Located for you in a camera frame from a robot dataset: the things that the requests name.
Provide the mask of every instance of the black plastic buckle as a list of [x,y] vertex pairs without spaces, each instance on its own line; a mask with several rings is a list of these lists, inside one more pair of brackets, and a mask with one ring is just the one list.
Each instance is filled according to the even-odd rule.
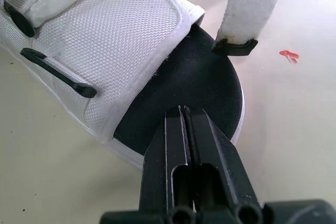
[[17,28],[19,28],[26,36],[29,38],[35,36],[35,30],[33,26],[22,13],[12,7],[7,1],[4,1],[4,9],[6,13],[9,14]]
[[222,39],[217,42],[215,47],[212,49],[217,55],[226,55],[226,56],[247,56],[251,51],[256,47],[258,41],[251,39],[243,45],[230,44],[227,42],[227,39]]

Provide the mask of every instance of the beige surface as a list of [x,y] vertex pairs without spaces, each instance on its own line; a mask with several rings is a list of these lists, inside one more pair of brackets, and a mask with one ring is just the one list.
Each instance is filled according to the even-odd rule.
[[[202,26],[215,36],[226,0],[190,1],[206,9]],[[279,0],[252,55],[233,59],[246,101],[237,148],[261,202],[336,206],[335,22],[336,0]],[[3,51],[0,89],[1,223],[89,224],[106,210],[137,208],[141,172],[96,143]]]

